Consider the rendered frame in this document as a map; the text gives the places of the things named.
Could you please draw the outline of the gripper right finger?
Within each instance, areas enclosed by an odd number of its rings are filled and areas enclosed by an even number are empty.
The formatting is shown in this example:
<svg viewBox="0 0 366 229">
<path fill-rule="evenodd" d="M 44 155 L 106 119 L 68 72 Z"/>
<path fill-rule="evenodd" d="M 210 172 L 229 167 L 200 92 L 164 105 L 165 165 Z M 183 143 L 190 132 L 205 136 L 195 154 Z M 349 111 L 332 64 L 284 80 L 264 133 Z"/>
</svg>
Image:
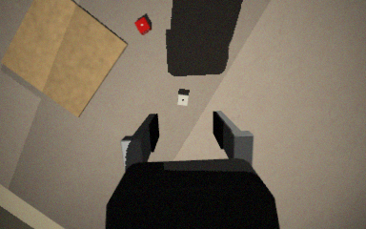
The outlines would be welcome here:
<svg viewBox="0 0 366 229">
<path fill-rule="evenodd" d="M 253 167 L 254 135 L 240 131 L 221 111 L 213 111 L 213 135 L 228 158 L 241 158 Z"/>
</svg>

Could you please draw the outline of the red die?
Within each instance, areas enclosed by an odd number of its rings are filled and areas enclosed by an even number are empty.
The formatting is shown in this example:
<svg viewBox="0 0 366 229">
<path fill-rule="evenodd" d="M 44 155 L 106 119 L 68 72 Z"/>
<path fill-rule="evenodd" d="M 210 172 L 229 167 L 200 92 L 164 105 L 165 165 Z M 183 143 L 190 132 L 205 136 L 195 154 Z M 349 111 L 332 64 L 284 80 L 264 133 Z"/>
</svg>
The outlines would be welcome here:
<svg viewBox="0 0 366 229">
<path fill-rule="evenodd" d="M 138 21 L 134 22 L 134 24 L 142 35 L 152 30 L 145 17 L 142 17 Z"/>
</svg>

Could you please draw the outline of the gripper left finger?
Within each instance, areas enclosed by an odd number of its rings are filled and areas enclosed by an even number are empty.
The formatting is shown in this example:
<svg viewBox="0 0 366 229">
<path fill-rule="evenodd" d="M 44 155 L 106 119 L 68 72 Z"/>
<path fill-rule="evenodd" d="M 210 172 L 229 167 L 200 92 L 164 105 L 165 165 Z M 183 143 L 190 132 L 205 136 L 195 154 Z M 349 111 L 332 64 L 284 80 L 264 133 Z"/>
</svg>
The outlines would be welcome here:
<svg viewBox="0 0 366 229">
<path fill-rule="evenodd" d="M 133 135 L 124 136 L 121 149 L 125 172 L 134 163 L 148 162 L 158 138 L 158 114 L 149 114 Z"/>
</svg>

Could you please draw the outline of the white die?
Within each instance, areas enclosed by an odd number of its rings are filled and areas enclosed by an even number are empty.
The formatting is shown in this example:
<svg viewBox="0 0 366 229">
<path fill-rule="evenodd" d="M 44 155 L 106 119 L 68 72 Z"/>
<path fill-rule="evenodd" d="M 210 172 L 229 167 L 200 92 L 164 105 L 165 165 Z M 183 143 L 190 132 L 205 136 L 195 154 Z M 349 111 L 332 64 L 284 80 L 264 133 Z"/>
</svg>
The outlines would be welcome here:
<svg viewBox="0 0 366 229">
<path fill-rule="evenodd" d="M 188 106 L 189 95 L 188 94 L 178 94 L 177 105 Z"/>
</svg>

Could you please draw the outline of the tan square mat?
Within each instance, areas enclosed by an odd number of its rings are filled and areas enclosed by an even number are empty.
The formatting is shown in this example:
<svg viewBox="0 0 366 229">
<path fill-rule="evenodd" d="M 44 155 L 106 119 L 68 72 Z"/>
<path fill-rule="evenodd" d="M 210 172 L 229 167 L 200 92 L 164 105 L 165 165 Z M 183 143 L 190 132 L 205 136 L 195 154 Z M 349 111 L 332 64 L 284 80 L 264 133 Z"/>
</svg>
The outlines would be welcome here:
<svg viewBox="0 0 366 229">
<path fill-rule="evenodd" d="M 33 0 L 1 63 L 79 117 L 127 46 L 72 0 Z"/>
</svg>

